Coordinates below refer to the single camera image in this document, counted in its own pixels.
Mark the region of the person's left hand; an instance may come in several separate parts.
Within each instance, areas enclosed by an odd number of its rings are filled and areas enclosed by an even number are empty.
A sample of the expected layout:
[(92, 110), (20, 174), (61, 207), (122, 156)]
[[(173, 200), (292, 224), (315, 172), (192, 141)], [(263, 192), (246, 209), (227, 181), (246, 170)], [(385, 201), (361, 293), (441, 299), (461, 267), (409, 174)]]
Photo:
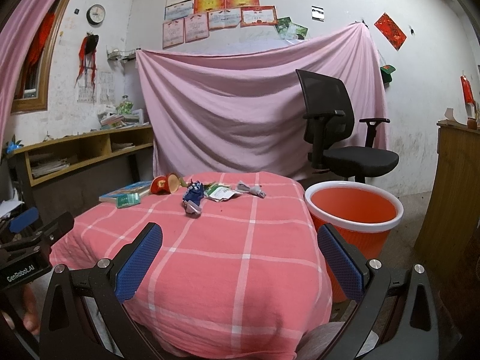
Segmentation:
[(32, 288), (27, 284), (23, 287), (24, 327), (33, 335), (40, 331), (40, 317), (37, 309), (37, 300)]

